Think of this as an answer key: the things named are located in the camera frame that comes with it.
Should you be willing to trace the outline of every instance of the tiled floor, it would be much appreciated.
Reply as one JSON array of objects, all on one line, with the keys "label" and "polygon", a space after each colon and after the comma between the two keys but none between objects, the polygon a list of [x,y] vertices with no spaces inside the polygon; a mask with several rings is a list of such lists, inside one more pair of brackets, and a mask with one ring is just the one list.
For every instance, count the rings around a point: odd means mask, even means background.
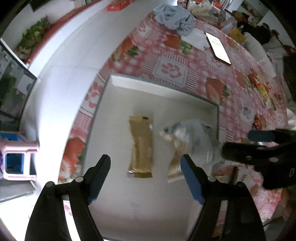
[{"label": "tiled floor", "polygon": [[[48,61],[21,123],[21,130],[40,142],[35,160],[38,187],[48,181],[57,183],[72,124],[98,70],[132,29],[163,2],[176,5],[177,1],[136,0],[119,12],[99,11],[72,33]],[[89,106],[85,111],[81,115],[92,113]],[[74,126],[85,125],[86,116]]]}]

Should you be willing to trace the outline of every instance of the smartphone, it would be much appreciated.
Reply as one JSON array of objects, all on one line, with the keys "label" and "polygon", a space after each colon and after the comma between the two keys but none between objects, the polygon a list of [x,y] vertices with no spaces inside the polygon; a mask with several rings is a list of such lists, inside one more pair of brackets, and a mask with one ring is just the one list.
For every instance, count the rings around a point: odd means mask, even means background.
[{"label": "smartphone", "polygon": [[224,62],[228,63],[228,64],[231,64],[229,58],[228,58],[228,55],[220,41],[220,39],[218,39],[217,37],[211,35],[211,34],[208,34],[208,33],[205,33],[207,35],[207,38],[210,42],[210,45],[214,51],[214,54],[215,56],[218,58],[218,59],[221,59],[223,60]]}]

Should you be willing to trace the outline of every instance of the blue towel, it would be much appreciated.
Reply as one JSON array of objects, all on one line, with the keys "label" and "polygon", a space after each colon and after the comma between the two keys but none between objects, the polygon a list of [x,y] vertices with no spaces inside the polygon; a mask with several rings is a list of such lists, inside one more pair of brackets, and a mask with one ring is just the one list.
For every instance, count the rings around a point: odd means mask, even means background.
[{"label": "blue towel", "polygon": [[193,29],[192,14],[182,6],[170,6],[161,4],[153,10],[156,22],[163,24],[169,29],[177,30],[179,35],[187,36]]}]

